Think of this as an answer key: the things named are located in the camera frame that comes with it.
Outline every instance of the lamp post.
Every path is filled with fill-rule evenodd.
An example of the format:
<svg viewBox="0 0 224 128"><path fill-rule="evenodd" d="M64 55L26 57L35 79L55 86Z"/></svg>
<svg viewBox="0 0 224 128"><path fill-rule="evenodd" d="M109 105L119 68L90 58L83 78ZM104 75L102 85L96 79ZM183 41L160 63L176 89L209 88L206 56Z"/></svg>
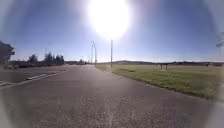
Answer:
<svg viewBox="0 0 224 128"><path fill-rule="evenodd" d="M110 62L110 67L112 67L113 63L113 40L111 40L111 62Z"/></svg>
<svg viewBox="0 0 224 128"><path fill-rule="evenodd" d="M97 51L96 51L96 45L95 45L94 41L91 41L91 43L92 43L92 48L94 47L94 49L95 49L95 66L96 66L96 63L97 63Z"/></svg>

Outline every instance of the grass verge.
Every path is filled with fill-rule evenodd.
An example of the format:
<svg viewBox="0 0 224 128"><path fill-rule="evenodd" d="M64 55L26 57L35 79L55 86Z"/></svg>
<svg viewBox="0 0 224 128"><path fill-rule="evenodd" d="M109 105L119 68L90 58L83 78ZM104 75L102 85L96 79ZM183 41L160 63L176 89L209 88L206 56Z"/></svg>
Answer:
<svg viewBox="0 0 224 128"><path fill-rule="evenodd" d="M168 66L160 70L157 65L98 64L98 69L132 78L161 88L183 94L212 99L220 85L221 67Z"/></svg>

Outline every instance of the sky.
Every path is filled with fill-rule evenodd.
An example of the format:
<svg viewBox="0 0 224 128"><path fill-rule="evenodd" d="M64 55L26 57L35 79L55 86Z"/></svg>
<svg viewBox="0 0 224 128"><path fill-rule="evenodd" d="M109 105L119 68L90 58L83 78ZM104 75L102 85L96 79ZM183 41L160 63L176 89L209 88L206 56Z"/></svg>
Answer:
<svg viewBox="0 0 224 128"><path fill-rule="evenodd" d="M152 62L223 61L217 48L224 31L221 0L125 0L130 24L114 40L114 60ZM91 41L98 62L110 61L110 41L88 16L89 0L1 0L0 40L15 48L12 60L45 52L66 60L89 60Z"/></svg>

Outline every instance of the road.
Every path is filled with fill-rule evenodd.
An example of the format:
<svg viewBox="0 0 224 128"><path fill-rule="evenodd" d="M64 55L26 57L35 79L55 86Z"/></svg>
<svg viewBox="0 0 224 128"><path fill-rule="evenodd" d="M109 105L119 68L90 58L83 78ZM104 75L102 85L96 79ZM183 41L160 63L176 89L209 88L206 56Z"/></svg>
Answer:
<svg viewBox="0 0 224 128"><path fill-rule="evenodd" d="M93 66L0 89L0 127L203 127L212 102Z"/></svg>

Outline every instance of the field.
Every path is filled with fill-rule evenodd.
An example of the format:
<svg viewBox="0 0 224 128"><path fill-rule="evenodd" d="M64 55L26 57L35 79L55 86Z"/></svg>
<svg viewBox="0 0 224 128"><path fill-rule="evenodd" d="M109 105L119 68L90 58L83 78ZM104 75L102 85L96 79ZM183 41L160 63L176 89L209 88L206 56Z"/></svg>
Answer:
<svg viewBox="0 0 224 128"><path fill-rule="evenodd" d="M158 65L98 64L97 68L118 75L205 99L215 98L221 85L222 67L168 65L168 70Z"/></svg>

